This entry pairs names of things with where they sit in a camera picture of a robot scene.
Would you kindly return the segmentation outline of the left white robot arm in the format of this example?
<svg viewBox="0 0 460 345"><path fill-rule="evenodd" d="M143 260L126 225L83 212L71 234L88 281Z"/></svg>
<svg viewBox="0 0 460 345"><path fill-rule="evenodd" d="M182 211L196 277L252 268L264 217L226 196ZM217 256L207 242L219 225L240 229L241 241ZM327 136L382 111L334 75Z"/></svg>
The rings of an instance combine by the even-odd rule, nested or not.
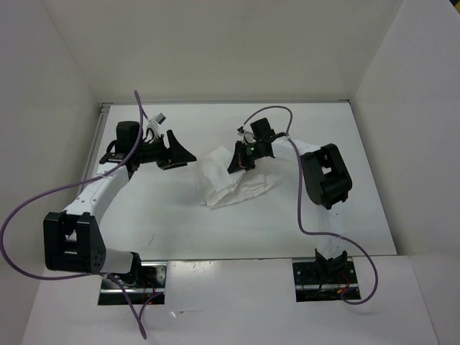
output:
<svg viewBox="0 0 460 345"><path fill-rule="evenodd" d="M143 269L136 252L109 249L99 226L119 191L142 164L156 163L162 170L186 166L196 157L172 131L151 142L142 138L139 123L119 123L116 138L99 161L96 181L61 212L49 212L43 221L45 265L53 271L88 275L117 275L127 287L142 281Z"/></svg>

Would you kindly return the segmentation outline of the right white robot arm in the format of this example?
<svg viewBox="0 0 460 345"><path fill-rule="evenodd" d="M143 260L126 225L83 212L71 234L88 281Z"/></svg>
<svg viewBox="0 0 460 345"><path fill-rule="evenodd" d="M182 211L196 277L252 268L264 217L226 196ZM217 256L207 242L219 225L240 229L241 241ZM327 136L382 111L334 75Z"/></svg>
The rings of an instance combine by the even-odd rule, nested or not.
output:
<svg viewBox="0 0 460 345"><path fill-rule="evenodd" d="M334 144L323 147L293 140L288 136L244 140L235 144L229 173L255 168L255 161L263 157L282 158L298 164L297 222L300 231L308 236L330 236L324 246L315 251L316 277L322 282L332 282L339 276L348 258L346 252L339 253L332 246L339 240L353 244L354 241L341 232L328 229L338 225L341 216L337 206L344 203L352 188L352 181L339 149ZM310 200L323 208L323 231L307 231L302 223L302 194L306 191Z"/></svg>

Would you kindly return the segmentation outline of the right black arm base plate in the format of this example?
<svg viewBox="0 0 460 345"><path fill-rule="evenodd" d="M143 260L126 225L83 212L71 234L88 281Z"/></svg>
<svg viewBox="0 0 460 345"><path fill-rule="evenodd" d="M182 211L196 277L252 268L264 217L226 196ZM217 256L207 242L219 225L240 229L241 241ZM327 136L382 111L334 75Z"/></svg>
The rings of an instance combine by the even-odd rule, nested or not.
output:
<svg viewBox="0 0 460 345"><path fill-rule="evenodd" d="M354 263L349 260L344 268L329 276L321 276L314 259L292 262L295 298L297 303L340 300L361 300Z"/></svg>

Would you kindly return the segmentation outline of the white pleated skirt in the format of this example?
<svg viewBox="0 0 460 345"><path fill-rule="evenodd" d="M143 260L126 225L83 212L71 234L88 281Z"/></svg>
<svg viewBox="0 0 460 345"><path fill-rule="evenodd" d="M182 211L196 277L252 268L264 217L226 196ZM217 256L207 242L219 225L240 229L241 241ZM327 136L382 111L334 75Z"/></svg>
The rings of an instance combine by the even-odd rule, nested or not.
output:
<svg viewBox="0 0 460 345"><path fill-rule="evenodd" d="M231 153L220 146L197 161L195 188L198 204L211 210L240 204L279 187L293 163L270 157L256 162L253 170L229 173Z"/></svg>

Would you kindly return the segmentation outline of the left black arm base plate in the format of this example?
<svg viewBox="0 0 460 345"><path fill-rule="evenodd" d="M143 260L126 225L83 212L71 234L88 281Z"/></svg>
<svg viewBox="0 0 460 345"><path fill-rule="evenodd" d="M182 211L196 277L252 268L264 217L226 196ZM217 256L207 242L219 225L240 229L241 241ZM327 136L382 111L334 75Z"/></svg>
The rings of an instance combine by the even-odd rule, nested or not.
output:
<svg viewBox="0 0 460 345"><path fill-rule="evenodd" d="M167 262L143 261L137 277L115 278L126 290L133 305L164 305L167 280ZM121 288L112 280L103 277L98 305L127 305Z"/></svg>

